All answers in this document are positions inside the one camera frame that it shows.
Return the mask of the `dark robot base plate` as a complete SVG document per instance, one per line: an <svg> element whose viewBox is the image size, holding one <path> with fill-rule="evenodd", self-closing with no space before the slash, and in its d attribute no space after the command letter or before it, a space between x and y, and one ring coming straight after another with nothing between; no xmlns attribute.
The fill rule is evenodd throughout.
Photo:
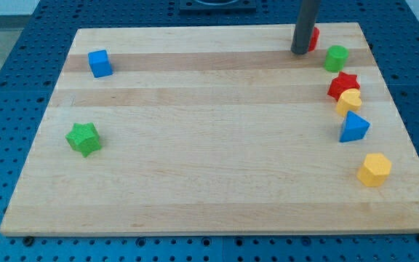
<svg viewBox="0 0 419 262"><path fill-rule="evenodd" d="M255 11L256 0L179 0L180 13Z"/></svg>

